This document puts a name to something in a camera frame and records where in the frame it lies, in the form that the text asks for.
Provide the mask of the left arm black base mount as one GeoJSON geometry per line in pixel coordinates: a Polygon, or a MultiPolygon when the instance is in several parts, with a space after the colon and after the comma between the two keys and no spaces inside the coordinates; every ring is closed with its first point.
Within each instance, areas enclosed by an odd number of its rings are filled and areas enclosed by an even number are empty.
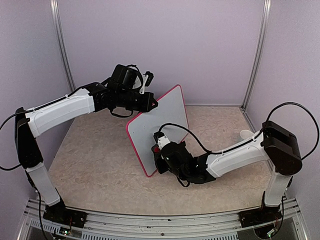
{"type": "Polygon", "coordinates": [[[43,218],[54,223],[83,229],[86,223],[87,213],[67,208],[61,200],[52,206],[46,204],[43,218]]]}

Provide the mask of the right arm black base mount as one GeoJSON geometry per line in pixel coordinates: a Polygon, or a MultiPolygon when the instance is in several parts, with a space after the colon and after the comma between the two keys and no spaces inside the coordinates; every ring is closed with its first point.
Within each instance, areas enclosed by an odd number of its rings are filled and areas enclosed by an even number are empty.
{"type": "Polygon", "coordinates": [[[264,191],[260,207],[250,210],[243,210],[238,213],[242,228],[272,222],[283,217],[283,214],[280,210],[280,205],[276,207],[266,206],[265,195],[266,192],[264,191]]]}

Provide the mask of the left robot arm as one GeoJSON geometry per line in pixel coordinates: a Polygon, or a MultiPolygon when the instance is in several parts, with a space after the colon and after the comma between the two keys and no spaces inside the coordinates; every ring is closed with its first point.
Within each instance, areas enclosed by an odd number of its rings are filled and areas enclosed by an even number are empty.
{"type": "Polygon", "coordinates": [[[80,86],[38,107],[16,110],[14,138],[19,163],[57,221],[66,222],[70,211],[61,204],[62,198],[50,180],[36,138],[79,116],[105,109],[116,117],[120,116],[114,113],[116,108],[124,108],[131,114],[150,112],[158,106],[154,94],[146,91],[153,78],[152,72],[142,74],[136,65],[118,64],[103,82],[80,86]]]}

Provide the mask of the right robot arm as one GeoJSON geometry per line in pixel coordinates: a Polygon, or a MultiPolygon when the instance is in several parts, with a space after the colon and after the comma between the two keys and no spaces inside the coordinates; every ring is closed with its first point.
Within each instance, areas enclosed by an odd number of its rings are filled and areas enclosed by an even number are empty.
{"type": "Polygon", "coordinates": [[[256,210],[256,218],[266,222],[282,202],[282,197],[293,175],[303,166],[296,136],[273,121],[265,121],[261,131],[228,148],[192,156],[184,141],[173,142],[161,129],[153,134],[155,145],[151,148],[160,174],[171,172],[180,183],[205,184],[224,174],[247,165],[270,160],[272,174],[263,195],[263,205],[256,210]]]}

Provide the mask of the pink framed whiteboard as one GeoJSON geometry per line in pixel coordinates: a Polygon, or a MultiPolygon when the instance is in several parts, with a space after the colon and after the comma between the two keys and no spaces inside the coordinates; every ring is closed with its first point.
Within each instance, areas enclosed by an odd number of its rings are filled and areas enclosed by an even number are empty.
{"type": "Polygon", "coordinates": [[[189,128],[185,100],[181,85],[177,84],[161,96],[158,106],[150,112],[139,113],[126,124],[126,133],[146,177],[156,171],[152,147],[154,133],[166,123],[189,128]]]}

